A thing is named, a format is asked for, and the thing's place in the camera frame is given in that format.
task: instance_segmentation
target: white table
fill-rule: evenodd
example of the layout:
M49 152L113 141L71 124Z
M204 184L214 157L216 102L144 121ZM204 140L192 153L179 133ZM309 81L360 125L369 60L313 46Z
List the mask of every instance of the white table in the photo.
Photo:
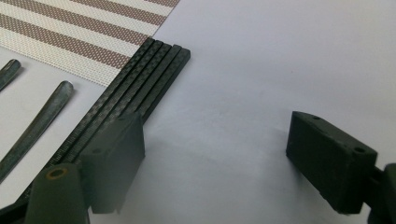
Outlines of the white table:
M323 117L396 161L396 2L181 0L154 36L191 60L145 124L147 157L121 215L96 223L366 223L334 212L285 156L291 111ZM24 69L0 92L0 158L56 86L76 94L11 176L12 203L104 91L0 49Z

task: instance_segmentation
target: brown stripe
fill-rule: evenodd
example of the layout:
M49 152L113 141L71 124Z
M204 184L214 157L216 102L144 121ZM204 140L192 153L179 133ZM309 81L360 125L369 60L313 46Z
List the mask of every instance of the brown stripe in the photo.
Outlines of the brown stripe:
M122 4L109 2L106 0L70 0L72 2L81 3L89 7L96 7L102 10L114 12L121 16L126 16L139 21L145 21L154 25L161 25L166 17L145 10L128 7Z
M178 3L178 0L145 0L145 1L156 3L166 7L175 7Z
M48 6L32 0L0 0L0 2L8 3L15 7L24 8L35 13L51 17L58 21L64 21L76 26L83 27L97 33L112 36L114 38L141 45L147 39L147 35L128 30L126 28L113 25L105 21L99 21L89 17L81 16L67 10L57 7Z
M112 67L122 68L129 60L128 56L100 48L67 35L52 32L51 30L3 14L0 14L0 26L15 33L31 37L60 49L66 49Z

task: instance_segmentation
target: white tabletop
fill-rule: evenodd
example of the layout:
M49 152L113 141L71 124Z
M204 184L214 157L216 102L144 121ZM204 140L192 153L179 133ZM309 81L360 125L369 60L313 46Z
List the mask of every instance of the white tabletop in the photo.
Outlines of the white tabletop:
M96 223L366 223L334 212L286 158L291 111L396 161L396 2L181 0L155 39L191 60L145 124L147 157L120 215ZM104 91L0 49L23 70L0 92L0 157L64 79L76 94L11 176L12 203Z

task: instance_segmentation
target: striped placemat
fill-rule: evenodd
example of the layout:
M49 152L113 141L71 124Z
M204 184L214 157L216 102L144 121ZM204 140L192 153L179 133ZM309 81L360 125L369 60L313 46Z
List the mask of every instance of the striped placemat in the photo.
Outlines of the striped placemat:
M103 86L178 0L0 0L0 46Z

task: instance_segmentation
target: placemat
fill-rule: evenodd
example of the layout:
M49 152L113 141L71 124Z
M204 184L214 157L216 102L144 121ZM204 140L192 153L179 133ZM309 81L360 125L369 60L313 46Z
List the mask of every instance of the placemat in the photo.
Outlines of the placemat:
M108 86L178 0L0 0L0 46Z

